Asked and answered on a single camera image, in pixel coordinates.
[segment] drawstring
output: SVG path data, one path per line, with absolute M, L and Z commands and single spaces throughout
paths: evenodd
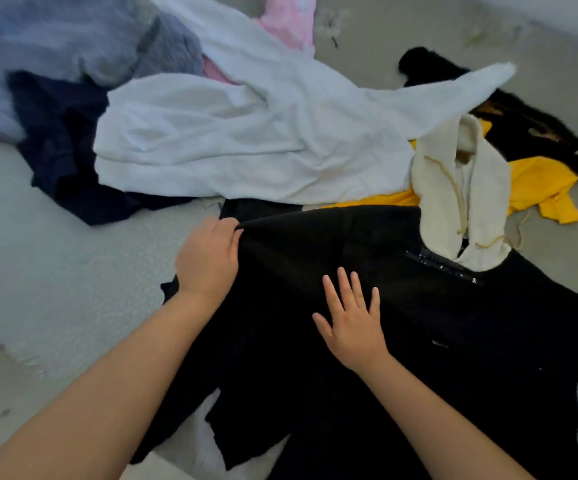
M 453 175 L 451 173 L 449 173 L 449 170 L 447 170 L 445 168 L 445 165 L 443 165 L 443 163 L 441 161 L 436 160 L 435 158 L 431 158 L 429 155 L 425 155 L 425 158 L 427 160 L 429 160 L 430 162 L 433 162 L 436 165 L 438 165 L 438 167 L 440 167 L 440 171 L 442 171 L 443 175 L 445 177 L 447 177 L 447 179 L 449 179 L 449 182 L 451 182 L 451 186 L 453 188 L 453 193 L 455 193 L 455 197 L 458 201 L 458 210 L 460 212 L 460 225 L 462 228 L 458 231 L 458 234 L 463 235 L 465 232 L 467 232 L 467 226 L 469 224 L 469 221 L 468 221 L 468 217 L 467 217 L 466 205 L 464 204 L 464 199 L 462 198 L 462 193 L 460 192 L 460 189 L 458 188 L 458 184 L 455 183 L 455 180 L 453 179 Z M 497 238 L 495 238 L 493 241 L 491 241 L 489 244 L 486 244 L 486 245 L 479 244 L 476 242 L 476 247 L 479 249 L 489 249 L 495 243 L 502 240 L 502 241 L 508 243 L 508 245 L 511 248 L 513 248 L 517 251 L 521 250 L 523 248 L 523 242 L 524 242 L 522 226 L 527 222 L 527 220 L 529 220 L 530 215 L 531 215 L 531 209 L 528 209 L 527 213 L 525 214 L 525 217 L 523 217 L 523 219 L 520 221 L 520 223 L 518 225 L 516 225 L 516 229 L 518 231 L 518 236 L 519 236 L 517 245 L 514 245 L 514 243 L 511 241 L 511 239 L 509 239 L 505 234 L 501 234 Z

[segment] hand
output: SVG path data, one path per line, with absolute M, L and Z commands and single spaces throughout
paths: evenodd
M 380 327 L 380 294 L 378 288 L 373 288 L 367 311 L 358 274 L 351 273 L 349 286 L 347 273 L 339 267 L 338 282 L 342 303 L 330 277 L 322 277 L 333 327 L 319 313 L 314 313 L 313 319 L 331 353 L 345 367 L 362 376 L 374 363 L 389 357 Z
M 238 242 L 243 230 L 235 230 L 233 218 L 207 217 L 182 245 L 176 257 L 178 293 L 218 309 L 238 273 Z

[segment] forearm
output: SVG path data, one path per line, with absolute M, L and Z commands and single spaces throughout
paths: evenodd
M 175 296 L 0 449 L 0 480 L 118 478 L 210 306 Z
M 360 374 L 434 480 L 531 480 L 515 460 L 391 356 Z

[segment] floor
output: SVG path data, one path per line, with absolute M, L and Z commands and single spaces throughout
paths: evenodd
M 264 0 L 229 3 L 251 16 L 264 7 Z M 512 60 L 518 74 L 505 88 L 578 134 L 578 39 L 468 0 L 319 0 L 319 6 L 349 16 L 339 48 L 320 38 L 317 58 L 359 86 L 399 87 L 397 61 L 418 45 L 472 68 Z M 195 201 L 92 229 L 29 179 L 20 156 L 0 144 L 0 444 L 158 306 L 158 283 L 171 278 L 177 246 L 203 216 L 217 212 Z M 578 206 L 578 184 L 572 197 Z M 510 218 L 509 233 L 519 217 Z M 578 291 L 578 223 L 560 226 L 533 210 L 523 232 L 522 254 Z M 155 455 L 126 475 L 186 478 Z

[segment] white garment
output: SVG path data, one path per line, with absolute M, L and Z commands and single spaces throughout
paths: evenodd
M 511 251 L 504 239 L 511 173 L 474 116 L 450 118 L 418 140 L 411 181 L 426 247 L 472 271 L 504 261 Z
M 407 140 L 476 107 L 515 72 L 495 64 L 456 81 L 360 89 L 214 0 L 154 3 L 242 86 L 160 74 L 109 93 L 96 171 L 123 191 L 297 204 L 396 193 L 409 183 Z

